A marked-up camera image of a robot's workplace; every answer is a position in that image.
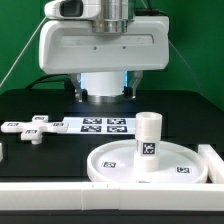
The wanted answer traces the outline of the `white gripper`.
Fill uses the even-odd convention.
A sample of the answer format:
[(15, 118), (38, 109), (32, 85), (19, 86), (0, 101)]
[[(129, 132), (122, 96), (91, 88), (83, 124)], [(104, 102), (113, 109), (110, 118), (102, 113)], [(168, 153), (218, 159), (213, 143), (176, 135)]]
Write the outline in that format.
[(80, 73), (133, 71), (129, 89), (135, 98), (143, 78), (138, 70), (168, 64), (168, 31), (165, 16), (137, 17), (121, 34), (94, 33), (88, 21), (49, 21), (40, 33), (39, 66), (47, 74), (70, 74), (79, 102), (87, 100)]

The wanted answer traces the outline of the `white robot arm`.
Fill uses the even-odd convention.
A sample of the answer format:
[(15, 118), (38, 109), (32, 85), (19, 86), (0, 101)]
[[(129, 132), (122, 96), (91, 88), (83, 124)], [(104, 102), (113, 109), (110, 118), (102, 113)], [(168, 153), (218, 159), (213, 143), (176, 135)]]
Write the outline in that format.
[(69, 75), (80, 101), (134, 95), (144, 71), (168, 64), (169, 18), (135, 0), (52, 0), (44, 13), (39, 66)]

